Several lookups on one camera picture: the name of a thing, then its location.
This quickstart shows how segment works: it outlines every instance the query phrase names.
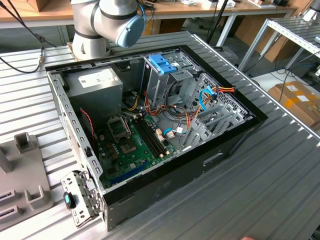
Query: cardboard box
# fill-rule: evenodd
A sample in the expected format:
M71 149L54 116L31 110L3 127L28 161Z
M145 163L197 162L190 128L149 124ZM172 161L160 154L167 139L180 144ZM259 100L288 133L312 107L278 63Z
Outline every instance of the cardboard box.
M271 0L252 0L255 4L258 5L270 5L272 4Z
M283 84L277 84L269 94L279 102ZM286 82L281 105L314 131L320 129L320 98L299 81Z
M50 0L11 0L14 7L19 10L27 10L32 12L40 12ZM7 0L3 0L4 5L10 7Z

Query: slotted aluminum worktable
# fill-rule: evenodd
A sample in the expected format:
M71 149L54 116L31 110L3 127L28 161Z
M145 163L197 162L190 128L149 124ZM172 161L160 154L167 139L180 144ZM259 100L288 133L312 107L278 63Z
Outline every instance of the slotted aluminum worktable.
M54 205L0 233L0 239L307 240L320 223L319 137L256 89L243 74L188 32L142 37L116 54L187 44L268 115L239 151L187 186L107 232L100 218L77 229L60 179L77 169L44 69L20 74L0 63L0 142L28 131L38 137ZM33 68L37 50L2 54ZM48 65L73 62L67 47L49 48Z

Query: ram slot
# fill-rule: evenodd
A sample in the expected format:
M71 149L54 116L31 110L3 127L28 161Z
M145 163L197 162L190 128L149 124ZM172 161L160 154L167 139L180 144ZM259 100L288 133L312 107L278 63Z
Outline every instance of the ram slot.
M150 149L152 155L155 158L159 158L161 154L164 155L166 153L164 147L161 145L161 143L158 141L154 133L151 131L151 129L143 119L134 120L133 126L137 129L142 140Z

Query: green motherboard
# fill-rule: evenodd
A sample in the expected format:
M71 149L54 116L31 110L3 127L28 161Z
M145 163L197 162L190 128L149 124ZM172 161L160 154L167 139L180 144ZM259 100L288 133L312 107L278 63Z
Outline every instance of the green motherboard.
M98 131L98 158L103 169L100 177L105 188L122 182L177 154L175 148L157 138L158 127L150 115L140 119L112 122Z

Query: gray holder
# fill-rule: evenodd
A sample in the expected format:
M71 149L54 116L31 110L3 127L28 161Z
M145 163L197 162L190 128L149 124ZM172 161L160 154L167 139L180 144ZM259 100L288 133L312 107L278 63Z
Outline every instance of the gray holder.
M0 144L0 183L0 232L53 205L34 135L20 133Z

